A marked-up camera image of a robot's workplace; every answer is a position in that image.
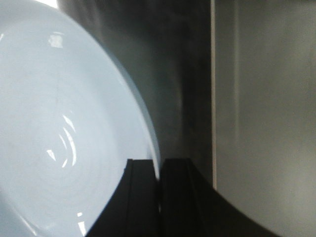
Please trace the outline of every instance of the dark wall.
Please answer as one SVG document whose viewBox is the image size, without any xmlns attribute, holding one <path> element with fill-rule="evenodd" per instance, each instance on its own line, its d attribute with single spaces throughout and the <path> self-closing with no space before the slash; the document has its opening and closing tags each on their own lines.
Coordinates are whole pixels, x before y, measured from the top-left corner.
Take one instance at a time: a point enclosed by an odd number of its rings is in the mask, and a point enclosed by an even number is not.
<svg viewBox="0 0 316 237">
<path fill-rule="evenodd" d="M 59 0 L 59 6 L 132 76 L 162 160 L 190 157 L 211 181 L 210 2 Z"/>
</svg>

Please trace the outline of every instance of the plate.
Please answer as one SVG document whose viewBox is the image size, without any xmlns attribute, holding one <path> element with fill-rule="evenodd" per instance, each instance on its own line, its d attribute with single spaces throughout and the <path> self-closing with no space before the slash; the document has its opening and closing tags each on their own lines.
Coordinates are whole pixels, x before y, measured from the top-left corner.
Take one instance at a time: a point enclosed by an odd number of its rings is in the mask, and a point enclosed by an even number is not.
<svg viewBox="0 0 316 237">
<path fill-rule="evenodd" d="M 79 237 L 155 132 L 114 56 L 58 10 L 0 2 L 0 236 Z"/>
</svg>

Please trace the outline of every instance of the ceramic plate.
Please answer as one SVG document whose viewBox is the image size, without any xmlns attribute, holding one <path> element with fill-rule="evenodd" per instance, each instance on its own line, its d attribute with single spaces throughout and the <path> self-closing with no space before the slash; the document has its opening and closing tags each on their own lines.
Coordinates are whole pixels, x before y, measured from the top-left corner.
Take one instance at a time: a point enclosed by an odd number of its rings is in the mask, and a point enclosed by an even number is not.
<svg viewBox="0 0 316 237">
<path fill-rule="evenodd" d="M 126 161 L 159 152 L 128 75 L 78 24 L 0 1 L 0 236 L 79 237 Z"/>
</svg>

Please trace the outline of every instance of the gray wall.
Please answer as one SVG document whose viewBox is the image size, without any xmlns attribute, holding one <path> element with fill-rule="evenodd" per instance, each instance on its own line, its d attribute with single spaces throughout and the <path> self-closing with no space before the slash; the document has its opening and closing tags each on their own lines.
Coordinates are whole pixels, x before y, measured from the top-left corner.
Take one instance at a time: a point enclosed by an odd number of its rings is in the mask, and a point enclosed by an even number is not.
<svg viewBox="0 0 316 237">
<path fill-rule="evenodd" d="M 264 227 L 316 236 L 316 2 L 216 2 L 217 188 Z"/>
</svg>

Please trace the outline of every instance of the white plate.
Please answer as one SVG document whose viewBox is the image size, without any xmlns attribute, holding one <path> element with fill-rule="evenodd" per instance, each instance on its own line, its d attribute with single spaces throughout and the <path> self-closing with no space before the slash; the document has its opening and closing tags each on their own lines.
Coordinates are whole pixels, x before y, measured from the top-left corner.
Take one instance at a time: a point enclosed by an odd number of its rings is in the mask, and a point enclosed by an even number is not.
<svg viewBox="0 0 316 237">
<path fill-rule="evenodd" d="M 0 1 L 0 236 L 79 237 L 126 160 L 159 152 L 127 74 L 78 24 Z"/>
</svg>

